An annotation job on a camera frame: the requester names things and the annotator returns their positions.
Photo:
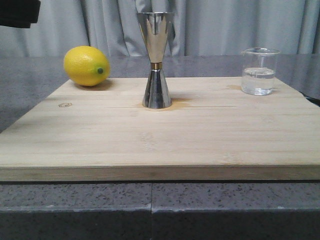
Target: curtain fold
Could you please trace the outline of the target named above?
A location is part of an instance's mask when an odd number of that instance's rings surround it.
[[[80,45],[146,56],[139,12],[174,12],[166,56],[320,53],[319,10],[320,0],[42,0],[30,29],[0,26],[0,57],[63,56]]]

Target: yellow lemon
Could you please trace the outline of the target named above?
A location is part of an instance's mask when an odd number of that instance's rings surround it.
[[[110,74],[110,64],[102,51],[93,46],[77,46],[64,56],[63,68],[81,86],[95,86]]]

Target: stainless steel jigger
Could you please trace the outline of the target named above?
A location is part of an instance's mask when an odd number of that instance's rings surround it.
[[[162,60],[172,27],[173,12],[142,12],[137,16],[151,63],[142,105],[149,109],[164,109],[172,104]]]

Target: countertop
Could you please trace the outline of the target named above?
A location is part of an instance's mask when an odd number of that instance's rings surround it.
[[[148,57],[109,61],[111,78],[149,74]],[[163,70],[166,77],[236,77],[242,57],[165,57]],[[279,56],[276,76],[311,98],[320,99],[319,75],[318,54]],[[63,57],[0,58],[0,132],[67,80]],[[79,220],[73,213],[94,215]],[[320,182],[1,182],[0,215],[0,239],[5,240],[317,239]],[[69,227],[53,230],[56,217]],[[110,219],[121,224],[93,224]],[[88,222],[94,225],[90,229]]]

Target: water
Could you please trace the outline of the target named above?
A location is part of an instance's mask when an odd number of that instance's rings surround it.
[[[274,86],[275,71],[266,67],[249,67],[243,70],[241,89],[247,94],[268,95]]]

